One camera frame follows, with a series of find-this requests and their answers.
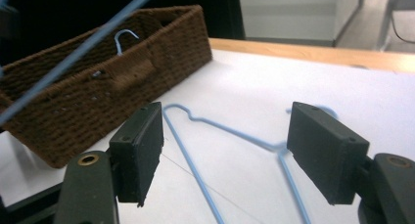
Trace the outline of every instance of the floor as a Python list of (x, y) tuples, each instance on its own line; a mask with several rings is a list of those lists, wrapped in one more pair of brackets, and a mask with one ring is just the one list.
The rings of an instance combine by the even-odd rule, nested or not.
[[(375, 50), (387, 1), (364, 0), (362, 8), (355, 14), (345, 33), (338, 40), (337, 47)], [(393, 17), (399, 36), (415, 41), (415, 11), (394, 12)], [(390, 24), (385, 52), (415, 53), (415, 44), (400, 40)]]

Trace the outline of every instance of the wicker basket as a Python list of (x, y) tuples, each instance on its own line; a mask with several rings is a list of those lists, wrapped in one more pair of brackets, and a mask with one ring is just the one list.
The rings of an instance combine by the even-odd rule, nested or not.
[[(114, 35), (125, 28), (140, 39), (122, 35), (117, 56)], [(5, 66), (0, 112), (94, 31)], [(210, 60), (201, 7), (138, 10), (2, 127), (62, 167)]]

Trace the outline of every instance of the wooden table edge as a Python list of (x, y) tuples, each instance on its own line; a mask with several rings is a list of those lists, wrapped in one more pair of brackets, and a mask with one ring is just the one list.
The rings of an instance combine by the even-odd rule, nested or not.
[(334, 65), (415, 72), (415, 55), (405, 53), (276, 44), (218, 38), (210, 38), (209, 43), (210, 47), (216, 50), (290, 58)]

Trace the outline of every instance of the table surface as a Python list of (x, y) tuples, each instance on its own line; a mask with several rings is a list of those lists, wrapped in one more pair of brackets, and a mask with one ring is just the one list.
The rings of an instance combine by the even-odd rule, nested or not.
[[(211, 39), (210, 44), (213, 61), (157, 101), (164, 106), (181, 104), (195, 116), (269, 143), (286, 139), (287, 110), (293, 101), (325, 106), (371, 142), (369, 157), (388, 152), (415, 158), (411, 143), (415, 118), (408, 117), (415, 115), (411, 108), (415, 75), (400, 73), (414, 71), (414, 56), (223, 39)], [(193, 122), (178, 109), (168, 116), (226, 223), (302, 223), (275, 154), (211, 125)], [(120, 223), (214, 223), (165, 122), (163, 128), (161, 162), (146, 205), (138, 210), (134, 203), (119, 203)], [(90, 150), (105, 151), (113, 134)], [(0, 192), (6, 205), (63, 180), (63, 169), (49, 168), (8, 132), (0, 134), (0, 146)], [(358, 198), (353, 205), (329, 205), (292, 156), (287, 164), (313, 223), (358, 222)]]
[(415, 55), (211, 38), (212, 49), (259, 54), (304, 61), (415, 72)]

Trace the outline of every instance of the white wall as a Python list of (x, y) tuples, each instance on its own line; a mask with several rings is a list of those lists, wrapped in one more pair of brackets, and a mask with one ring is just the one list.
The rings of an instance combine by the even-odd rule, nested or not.
[(332, 41), (358, 0), (349, 1), (241, 0), (245, 33), (248, 38)]
[(358, 7), (359, 0), (337, 0), (337, 2), (335, 38), (339, 35), (354, 10)]

